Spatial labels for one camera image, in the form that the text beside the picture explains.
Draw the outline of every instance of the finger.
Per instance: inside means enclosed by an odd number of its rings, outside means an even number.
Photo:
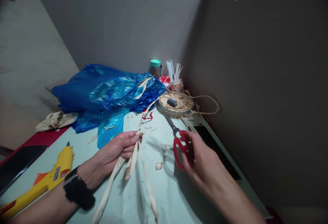
[[[200,186],[202,181],[199,178],[197,172],[194,169],[194,162],[187,157],[186,154],[182,153],[182,165],[186,173],[189,175],[191,180],[195,183],[195,185]]]
[[[122,152],[121,153],[121,157],[122,158],[125,158],[125,159],[128,159],[128,158],[130,158],[132,156],[132,153],[133,152]]]
[[[195,152],[198,151],[202,146],[204,146],[204,142],[198,134],[191,131],[186,131],[184,135],[187,141],[192,142]]]
[[[128,147],[125,147],[122,152],[132,152],[134,150],[134,145],[131,145],[131,146],[128,146]]]
[[[135,135],[135,136],[133,136],[133,137],[131,137],[129,139],[122,139],[120,141],[120,146],[122,148],[132,146],[132,145],[134,145],[138,141],[139,138],[140,138],[140,135]]]
[[[120,138],[120,139],[128,139],[128,138],[135,136],[136,134],[137,134],[137,131],[122,132],[122,133],[119,133],[118,135],[116,135],[116,137]]]
[[[192,174],[192,168],[186,154],[182,153],[182,166],[188,175]]]

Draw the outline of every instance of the left hand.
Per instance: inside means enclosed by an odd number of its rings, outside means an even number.
[[[79,166],[78,176],[86,183],[87,188],[96,188],[113,171],[120,155],[123,158],[131,157],[135,143],[142,139],[136,134],[136,131],[130,131],[116,135],[92,158]]]

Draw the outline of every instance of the black smartphone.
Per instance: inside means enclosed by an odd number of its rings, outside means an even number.
[[[210,147],[213,151],[218,154],[222,164],[225,166],[227,171],[230,173],[230,175],[234,178],[234,180],[241,180],[240,175],[237,173],[235,168],[232,166],[228,158],[225,156],[221,148],[218,146],[212,135],[209,133],[209,131],[206,129],[205,126],[195,126],[194,127],[196,131],[199,133],[202,140],[205,142],[205,144]]]
[[[45,145],[25,146],[0,166],[0,196],[46,150]]]

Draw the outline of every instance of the scissors handle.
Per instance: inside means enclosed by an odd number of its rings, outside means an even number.
[[[192,143],[189,143],[188,141],[186,141],[185,132],[186,132],[185,130],[181,130],[180,136],[186,145],[183,145],[179,138],[174,138],[174,142],[173,142],[174,157],[175,157],[175,160],[177,161],[177,165],[178,165],[179,169],[181,169],[181,170],[184,170],[184,169],[178,158],[177,145],[180,147],[181,152],[186,154],[187,157],[191,157],[193,159],[195,158],[194,148],[192,146]]]

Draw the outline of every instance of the green bottle cap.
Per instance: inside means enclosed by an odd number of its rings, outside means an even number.
[[[161,61],[157,59],[153,59],[150,61],[150,66],[151,67],[160,67],[161,66]]]

